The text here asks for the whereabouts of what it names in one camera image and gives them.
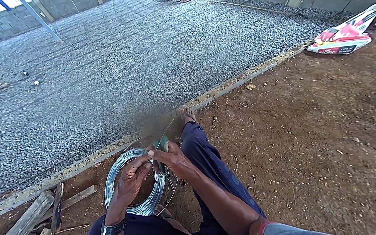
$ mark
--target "wristwatch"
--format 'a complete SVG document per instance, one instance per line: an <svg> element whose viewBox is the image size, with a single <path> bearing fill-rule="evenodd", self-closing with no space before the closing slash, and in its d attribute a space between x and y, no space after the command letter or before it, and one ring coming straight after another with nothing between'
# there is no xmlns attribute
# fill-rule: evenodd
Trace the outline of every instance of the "wristwatch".
<svg viewBox="0 0 376 235"><path fill-rule="evenodd" d="M102 221L102 227L101 227L101 235L118 235L119 233L123 232L127 227L127 215L124 216L124 219L112 226L106 226L105 225L105 218Z"/></svg>

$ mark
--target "cement bag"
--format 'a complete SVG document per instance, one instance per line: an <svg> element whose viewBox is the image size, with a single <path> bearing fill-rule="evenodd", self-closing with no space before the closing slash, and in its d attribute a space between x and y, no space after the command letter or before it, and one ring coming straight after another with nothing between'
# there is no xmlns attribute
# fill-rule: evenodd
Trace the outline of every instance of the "cement bag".
<svg viewBox="0 0 376 235"><path fill-rule="evenodd" d="M372 41L364 31L376 16L376 4L346 22L324 30L307 48L320 54L350 54Z"/></svg>

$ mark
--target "pliers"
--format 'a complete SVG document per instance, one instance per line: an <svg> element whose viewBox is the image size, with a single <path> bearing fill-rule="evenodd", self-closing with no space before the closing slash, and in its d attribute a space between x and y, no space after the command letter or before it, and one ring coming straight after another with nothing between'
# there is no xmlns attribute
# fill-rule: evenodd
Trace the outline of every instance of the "pliers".
<svg viewBox="0 0 376 235"><path fill-rule="evenodd" d="M161 151L164 151L164 152L169 152L169 145L168 145L168 142L169 142L169 139L167 136L163 136L161 139L160 139L160 142L158 140L154 140L153 141L153 146L158 149L158 150L161 150ZM165 175L165 164L161 163L161 162L158 162L156 160L154 160L158 166L159 166L159 170L160 170L160 173L162 175Z"/></svg>

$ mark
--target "dirt ground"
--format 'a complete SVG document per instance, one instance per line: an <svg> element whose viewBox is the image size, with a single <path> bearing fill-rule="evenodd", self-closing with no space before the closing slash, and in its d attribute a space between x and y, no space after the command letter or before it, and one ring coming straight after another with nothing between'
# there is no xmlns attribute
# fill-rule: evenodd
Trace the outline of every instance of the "dirt ground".
<svg viewBox="0 0 376 235"><path fill-rule="evenodd" d="M196 112L270 220L333 234L376 234L376 31L373 37L351 55L301 53ZM62 213L62 229L90 225L106 212L105 179L117 157L65 183L64 198L92 184L99 189ZM171 194L164 193L163 205ZM0 234L26 207L0 217ZM189 184L180 184L167 208L190 232L199 229L201 212Z"/></svg>

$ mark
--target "right hand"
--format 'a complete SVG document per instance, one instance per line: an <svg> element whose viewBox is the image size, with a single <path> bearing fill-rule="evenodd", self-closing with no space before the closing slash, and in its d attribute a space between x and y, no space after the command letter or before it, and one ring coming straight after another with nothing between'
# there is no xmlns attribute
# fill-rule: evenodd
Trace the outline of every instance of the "right hand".
<svg viewBox="0 0 376 235"><path fill-rule="evenodd" d="M185 156L182 150L174 142L168 142L169 152L163 152L155 150L152 147L148 147L149 157L166 164L169 169L178 176L179 179L189 179L193 176L197 168L192 162Z"/></svg>

